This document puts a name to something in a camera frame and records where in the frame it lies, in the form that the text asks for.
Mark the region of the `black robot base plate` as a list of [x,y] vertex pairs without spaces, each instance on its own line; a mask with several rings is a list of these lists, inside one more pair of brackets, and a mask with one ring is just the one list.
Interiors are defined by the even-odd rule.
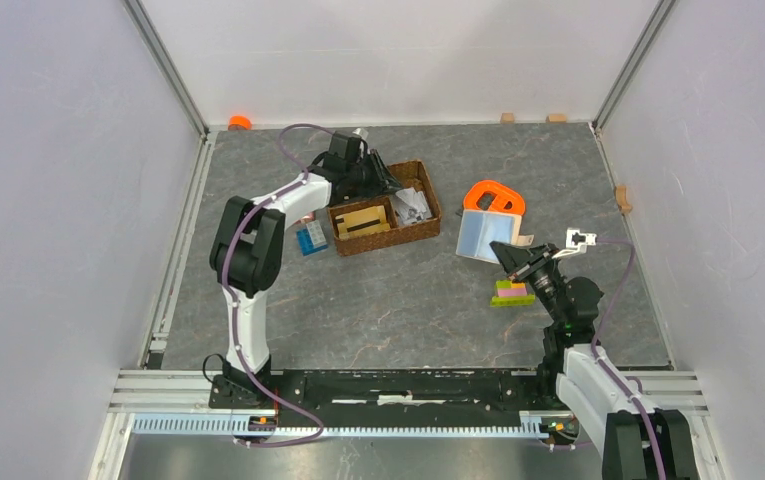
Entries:
[[207,375],[208,405],[273,415],[272,425],[346,428],[513,427],[522,412],[566,410],[533,370],[300,370]]

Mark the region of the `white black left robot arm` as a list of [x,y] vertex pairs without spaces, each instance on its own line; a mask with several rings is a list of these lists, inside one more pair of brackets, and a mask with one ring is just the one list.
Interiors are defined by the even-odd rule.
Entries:
[[286,185],[226,202],[209,264],[227,305],[229,346],[222,375],[246,406],[260,407],[272,394],[266,305],[281,270],[287,228],[318,210],[401,187],[364,133],[333,131],[328,148]]

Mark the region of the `beige leather card holder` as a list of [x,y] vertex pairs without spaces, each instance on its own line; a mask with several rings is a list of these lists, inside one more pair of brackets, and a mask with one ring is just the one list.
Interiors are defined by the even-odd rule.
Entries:
[[455,254],[482,262],[499,264],[491,243],[500,242],[514,246],[527,247],[533,243],[534,236],[521,232],[520,215],[489,210],[465,209],[461,214],[461,224]]

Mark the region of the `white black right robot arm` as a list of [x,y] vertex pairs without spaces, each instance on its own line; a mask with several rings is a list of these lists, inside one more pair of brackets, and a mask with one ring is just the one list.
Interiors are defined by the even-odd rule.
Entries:
[[646,398],[618,371],[599,340],[607,317],[599,310],[600,287],[560,271],[561,259],[596,242],[593,234],[571,233],[563,248],[490,244],[507,278],[526,284],[552,320],[544,330],[536,396],[549,408],[569,408],[600,454],[602,478],[697,479],[687,418]]

